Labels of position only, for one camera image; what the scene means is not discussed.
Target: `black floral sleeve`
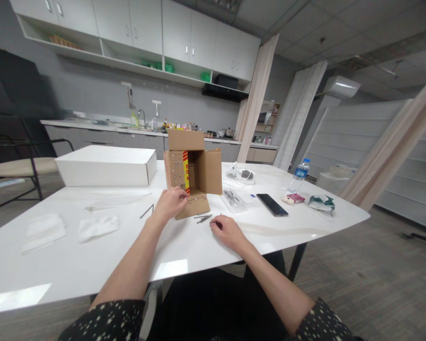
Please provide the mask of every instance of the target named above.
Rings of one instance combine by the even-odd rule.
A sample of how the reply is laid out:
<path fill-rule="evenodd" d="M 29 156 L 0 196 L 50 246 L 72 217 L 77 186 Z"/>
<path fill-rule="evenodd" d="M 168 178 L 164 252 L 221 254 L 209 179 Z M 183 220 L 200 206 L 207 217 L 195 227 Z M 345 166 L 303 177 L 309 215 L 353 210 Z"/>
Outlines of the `black floral sleeve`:
<path fill-rule="evenodd" d="M 144 301 L 119 300 L 95 306 L 61 333 L 59 341 L 138 340 Z"/>
<path fill-rule="evenodd" d="M 305 316 L 295 334 L 295 340 L 363 340 L 355 337 L 333 310 L 319 298 Z"/>

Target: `water bottle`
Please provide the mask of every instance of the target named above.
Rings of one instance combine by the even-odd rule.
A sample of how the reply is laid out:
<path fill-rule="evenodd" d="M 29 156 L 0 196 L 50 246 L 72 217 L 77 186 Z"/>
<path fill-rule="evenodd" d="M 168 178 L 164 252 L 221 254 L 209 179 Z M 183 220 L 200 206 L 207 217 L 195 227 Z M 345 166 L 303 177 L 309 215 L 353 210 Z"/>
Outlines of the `water bottle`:
<path fill-rule="evenodd" d="M 298 193 L 303 180 L 306 178 L 309 171 L 310 159 L 303 159 L 303 162 L 298 165 L 293 174 L 293 179 L 287 188 L 288 193 Z"/>

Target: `cabinet handle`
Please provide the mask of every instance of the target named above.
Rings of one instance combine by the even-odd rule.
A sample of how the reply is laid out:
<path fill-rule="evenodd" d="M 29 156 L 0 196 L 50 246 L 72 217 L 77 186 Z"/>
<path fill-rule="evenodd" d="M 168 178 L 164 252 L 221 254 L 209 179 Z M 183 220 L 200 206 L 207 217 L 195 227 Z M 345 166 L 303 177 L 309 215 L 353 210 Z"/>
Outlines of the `cabinet handle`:
<path fill-rule="evenodd" d="M 61 5 L 59 2 L 56 3 L 56 6 L 58 7 L 58 13 L 60 14 L 60 16 L 64 17 L 63 14 L 63 9 L 61 8 Z"/>
<path fill-rule="evenodd" d="M 53 12 L 52 12 L 52 6 L 50 6 L 50 2 L 49 2 L 48 0 L 45 0 L 45 5 L 47 6 L 47 10 L 48 10 L 50 13 L 53 13 Z"/>

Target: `white box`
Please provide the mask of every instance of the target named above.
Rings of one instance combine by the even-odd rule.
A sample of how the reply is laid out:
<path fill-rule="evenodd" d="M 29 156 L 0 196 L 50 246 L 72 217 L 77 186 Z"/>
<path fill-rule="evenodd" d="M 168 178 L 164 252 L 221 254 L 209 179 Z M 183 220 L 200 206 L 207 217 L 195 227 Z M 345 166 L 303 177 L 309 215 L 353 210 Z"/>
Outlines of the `white box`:
<path fill-rule="evenodd" d="M 156 150 L 90 145 L 55 159 L 66 186 L 148 186 Z"/>

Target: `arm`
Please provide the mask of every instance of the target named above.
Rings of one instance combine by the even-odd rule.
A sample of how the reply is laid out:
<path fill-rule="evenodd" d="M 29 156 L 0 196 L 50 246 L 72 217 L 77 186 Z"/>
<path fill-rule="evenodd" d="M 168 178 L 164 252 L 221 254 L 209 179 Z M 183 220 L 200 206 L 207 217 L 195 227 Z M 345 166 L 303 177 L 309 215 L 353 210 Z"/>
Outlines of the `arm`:
<path fill-rule="evenodd" d="M 211 221 L 210 226 L 213 233 L 225 246 L 244 259 L 284 323 L 286 330 L 291 335 L 295 335 L 298 326 L 315 305 L 314 300 L 261 256 L 245 237 L 235 220 L 225 215 L 219 215 Z"/>
<path fill-rule="evenodd" d="M 188 194 L 179 187 L 164 190 L 153 214 L 138 238 L 118 264 L 91 305 L 123 299 L 143 299 L 148 285 L 154 252 L 162 230 L 186 205 Z"/>

